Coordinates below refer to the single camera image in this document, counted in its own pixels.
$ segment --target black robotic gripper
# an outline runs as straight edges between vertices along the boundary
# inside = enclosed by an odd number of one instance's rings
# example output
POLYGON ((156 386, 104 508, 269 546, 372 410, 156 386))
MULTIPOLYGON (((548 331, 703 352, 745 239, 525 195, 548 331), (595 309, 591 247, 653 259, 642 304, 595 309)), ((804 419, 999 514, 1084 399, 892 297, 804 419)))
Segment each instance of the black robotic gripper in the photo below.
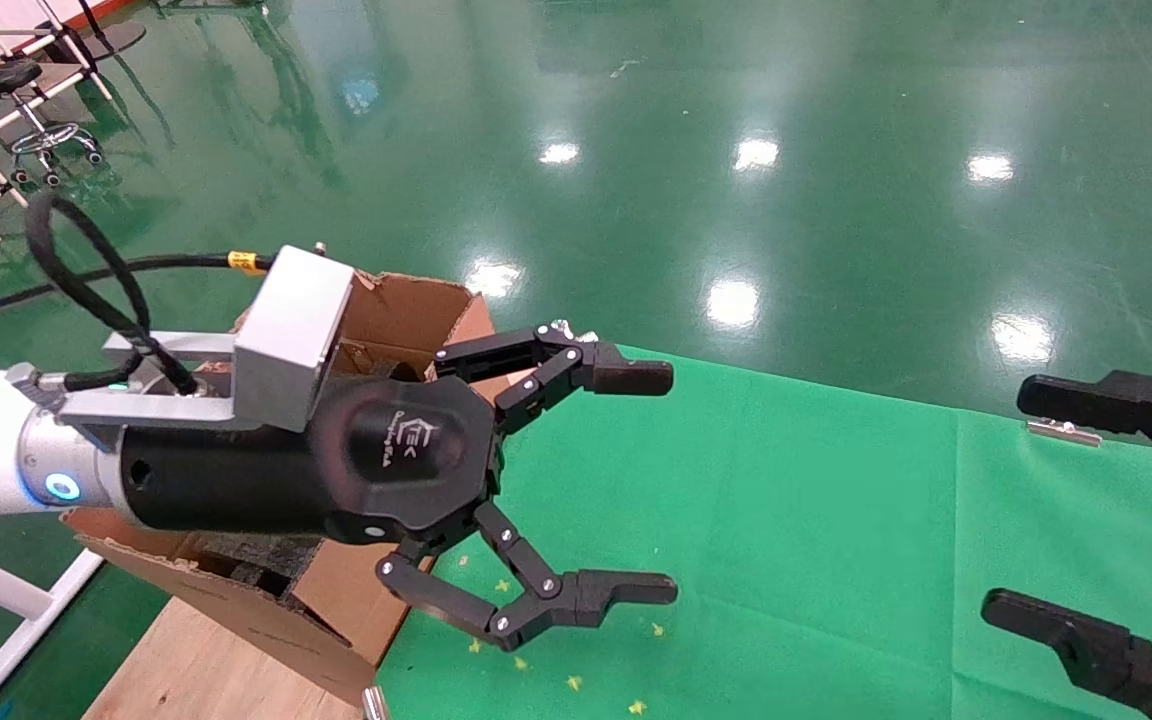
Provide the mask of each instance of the black robotic gripper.
MULTIPOLYGON (((1114 433, 1142 433, 1152 441, 1152 377, 1115 370, 1100 382, 1033 376, 1020 387, 1022 414, 1069 420, 1114 433)), ((980 609, 986 623, 1046 644, 1070 683, 1134 707, 1152 720, 1152 642, 1123 626, 1053 602, 993 589, 980 609)))
POLYGON ((128 505, 161 529, 396 543, 376 564, 393 594, 507 651, 551 626, 594 628, 616 602, 676 600, 667 575, 550 569, 493 502, 506 437, 577 388, 664 395, 672 365, 626 359, 614 344, 543 325, 449 344, 434 370, 433 382, 329 378, 302 433, 128 429, 128 505), (494 402, 470 387, 524 370, 494 402), (502 609, 420 570, 473 533, 524 588, 502 609))

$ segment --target yellow cable label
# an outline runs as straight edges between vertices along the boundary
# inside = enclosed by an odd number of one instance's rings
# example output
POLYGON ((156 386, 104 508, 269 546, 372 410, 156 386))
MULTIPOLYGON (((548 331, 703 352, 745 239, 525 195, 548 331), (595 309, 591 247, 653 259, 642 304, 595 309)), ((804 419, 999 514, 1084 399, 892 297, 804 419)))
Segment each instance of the yellow cable label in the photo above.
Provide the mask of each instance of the yellow cable label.
POLYGON ((229 253, 229 266, 234 270, 242 270, 243 274, 248 275, 264 275, 265 270, 259 270, 256 266, 256 253, 255 252, 238 252, 234 250, 229 253))

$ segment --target black cable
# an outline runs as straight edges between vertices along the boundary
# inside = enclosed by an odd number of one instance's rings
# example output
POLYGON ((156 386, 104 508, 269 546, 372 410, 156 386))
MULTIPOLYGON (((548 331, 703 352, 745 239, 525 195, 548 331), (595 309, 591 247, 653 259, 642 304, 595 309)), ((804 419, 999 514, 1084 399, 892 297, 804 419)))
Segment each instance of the black cable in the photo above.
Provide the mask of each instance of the black cable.
MULTIPOLYGON (((274 263, 273 258, 259 255, 256 258, 257 270, 268 270, 270 265, 274 263)), ((127 268, 131 270, 132 273, 143 273, 146 270, 169 270, 169 268, 232 268, 233 265, 229 264, 229 255, 220 253, 206 253, 206 255, 188 255, 183 252, 170 253, 170 255, 147 255, 145 258, 137 258, 127 262, 127 268)), ((90 283, 94 281, 103 281, 105 278, 113 276, 114 272, 109 268, 99 270, 88 270, 86 273, 78 273, 76 278, 79 282, 90 283)), ((0 297, 0 310, 6 306, 20 305, 22 302, 28 302, 30 300, 37 300, 50 293, 56 291, 56 287, 52 283, 38 285, 29 287, 22 291, 15 291, 12 295, 5 295, 0 297)))
POLYGON ((33 256, 41 272, 47 275, 47 279, 55 285, 56 290, 68 295, 70 300, 77 302, 79 306, 83 306, 97 320, 100 320, 106 327, 123 336, 131 343, 132 349, 136 351, 136 355, 119 369, 106 370, 106 372, 101 373, 69 373, 65 376, 65 388, 67 391, 77 392, 105 387, 114 382, 124 382, 146 357, 151 357, 156 362, 164 377, 168 379, 168 382, 172 382, 173 387, 177 388, 180 395, 192 395, 198 391, 198 384, 195 381, 194 374, 184 365, 180 364, 180 361, 175 359, 170 353, 164 350, 162 346, 154 338, 150 336, 150 306, 146 305, 145 293, 141 291, 141 283, 136 282, 132 271, 128 268, 122 256, 114 250, 114 247, 109 243, 109 238, 105 237, 105 233, 101 233, 101 229, 96 227, 96 223, 92 222, 91 218, 88 218, 86 213, 83 213, 82 210, 78 210, 77 205, 65 199, 65 197, 55 196, 51 191, 40 192, 35 196, 32 202, 29 202, 24 234, 26 235, 29 253, 33 256), (52 236, 51 232, 52 210, 58 211, 58 213, 68 218, 70 222, 77 225, 79 232, 83 233, 83 237, 88 238, 91 247, 101 256, 105 264, 109 266, 109 273, 114 276, 119 286, 123 288, 127 300, 131 302, 132 313, 136 314, 136 319, 128 318, 122 311, 111 305, 99 293, 93 291, 86 282, 79 281, 78 275, 60 260, 59 256, 56 256, 55 237, 52 236))

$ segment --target robotic arm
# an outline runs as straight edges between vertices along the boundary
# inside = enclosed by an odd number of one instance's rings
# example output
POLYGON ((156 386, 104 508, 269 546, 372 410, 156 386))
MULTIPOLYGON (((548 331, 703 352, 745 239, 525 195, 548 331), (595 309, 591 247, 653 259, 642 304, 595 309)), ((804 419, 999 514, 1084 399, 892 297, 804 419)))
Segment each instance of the robotic arm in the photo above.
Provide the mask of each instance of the robotic arm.
POLYGON ((675 601, 666 575, 550 569, 493 502, 506 437, 578 388, 664 395, 672 365, 556 323, 444 347, 433 382, 333 376, 351 288, 348 266, 285 247, 237 334, 115 333, 112 359, 149 361, 113 387, 0 372, 0 515, 101 506, 157 529, 396 543, 376 567, 393 594, 507 651, 614 602, 675 601), (180 395, 160 354, 232 372, 180 395), (494 402, 470 387, 525 370, 494 402), (473 533, 525 589, 503 609, 419 570, 473 533))
MULTIPOLYGON (((1152 441, 1152 377, 1115 370, 1100 382, 1033 376, 1020 387, 1022 414, 1069 420, 1152 441)), ((988 592, 986 623, 1056 652, 1070 683, 1134 707, 1152 720, 1152 642, 1123 626, 1007 589, 988 592)))

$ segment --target cardboard box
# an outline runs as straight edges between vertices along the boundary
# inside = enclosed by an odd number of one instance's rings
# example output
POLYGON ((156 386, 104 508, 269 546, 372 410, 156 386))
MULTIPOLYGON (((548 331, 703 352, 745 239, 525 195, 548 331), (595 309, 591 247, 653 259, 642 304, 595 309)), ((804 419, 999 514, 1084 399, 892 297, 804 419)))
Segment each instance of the cardboard box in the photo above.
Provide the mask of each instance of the cardboard box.
MULTIPOLYGON (((425 369, 431 378, 431 361, 439 347, 494 332, 483 296, 471 295, 465 287, 362 272, 355 282, 342 320, 335 373, 366 373, 376 363, 402 361, 425 369)), ((506 384, 495 379, 477 382, 475 388, 490 400, 506 384)), ((407 613, 407 606, 372 573, 376 562, 391 552, 389 544, 361 547, 321 541, 294 583, 296 602, 279 602, 270 592, 230 579, 232 566, 200 552, 205 533, 157 532, 128 523, 113 510, 73 510, 63 521, 84 547, 189 602, 356 706, 407 613)))

